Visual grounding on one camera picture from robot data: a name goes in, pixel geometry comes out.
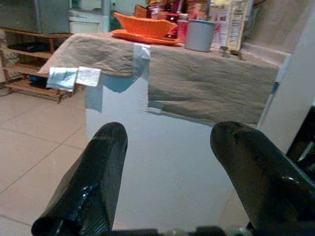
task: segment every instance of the wooden shelf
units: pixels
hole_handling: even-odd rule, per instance
[[[38,74],[38,71],[40,70],[40,67],[34,66],[34,65],[28,65],[28,64],[15,64],[11,66],[3,67],[3,69],[7,71],[15,71],[20,72],[27,75],[36,75],[48,78],[49,74]]]
[[[24,35],[32,35],[32,36],[42,37],[42,38],[69,38],[72,35],[71,33],[40,34],[40,33],[32,33],[32,32],[26,32],[26,31],[16,30],[16,29],[2,28],[2,27],[0,27],[0,30],[6,31],[6,32],[12,32],[12,33],[20,33],[20,34],[24,34]]]
[[[20,50],[10,49],[10,48],[0,48],[0,50],[7,53],[18,53],[22,55],[27,55],[27,56],[37,57],[37,58],[44,58],[44,59],[49,59],[52,56],[52,53],[50,52],[29,53],[29,52],[24,52]]]
[[[41,95],[46,95],[53,98],[59,98],[64,95],[65,91],[57,92],[56,89],[43,89],[43,88],[36,88],[30,85],[30,81],[28,80],[19,80],[10,84],[5,85],[8,88],[16,89],[16,90],[23,90],[27,92],[33,92]]]

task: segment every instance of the floor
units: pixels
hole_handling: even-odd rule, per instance
[[[85,93],[56,102],[0,97],[0,235],[30,236],[61,178],[87,144]]]

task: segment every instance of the food package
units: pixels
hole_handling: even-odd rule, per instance
[[[211,1],[210,18],[207,20],[217,23],[212,47],[220,48],[221,46],[226,46],[230,50],[240,50],[250,2],[251,0]],[[205,20],[206,4],[207,0],[189,0],[189,15],[194,15],[199,20]],[[196,9],[200,11],[198,14],[194,14]]]

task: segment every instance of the gray cloth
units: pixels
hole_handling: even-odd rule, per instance
[[[110,33],[76,34],[42,67],[101,69],[118,77],[133,75],[133,42]],[[183,46],[151,46],[149,101],[162,112],[206,123],[234,120],[257,124],[271,93],[278,68],[244,55],[223,58],[218,51],[199,53]]]

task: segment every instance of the orange bowl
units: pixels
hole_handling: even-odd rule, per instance
[[[161,39],[176,27],[175,23],[167,20],[137,18],[117,12],[114,14],[128,33],[139,34],[144,37]]]

